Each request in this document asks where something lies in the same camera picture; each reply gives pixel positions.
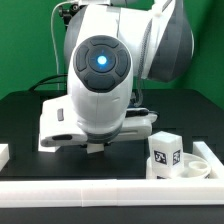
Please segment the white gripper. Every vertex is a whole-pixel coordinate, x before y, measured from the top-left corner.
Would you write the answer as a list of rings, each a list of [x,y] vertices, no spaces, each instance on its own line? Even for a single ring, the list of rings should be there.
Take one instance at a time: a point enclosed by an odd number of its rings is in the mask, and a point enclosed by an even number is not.
[[[120,130],[95,136],[78,126],[71,98],[62,96],[43,103],[39,141],[42,147],[60,147],[141,140],[151,135],[152,124],[157,118],[158,114],[147,108],[128,108]]]

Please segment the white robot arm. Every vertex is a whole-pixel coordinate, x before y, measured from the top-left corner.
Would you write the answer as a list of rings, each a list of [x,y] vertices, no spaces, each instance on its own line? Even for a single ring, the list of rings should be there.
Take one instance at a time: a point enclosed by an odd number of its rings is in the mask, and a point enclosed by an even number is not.
[[[87,4],[67,28],[67,94],[43,103],[41,149],[147,138],[157,116],[131,100],[133,78],[172,81],[193,50],[183,0],[148,11]]]

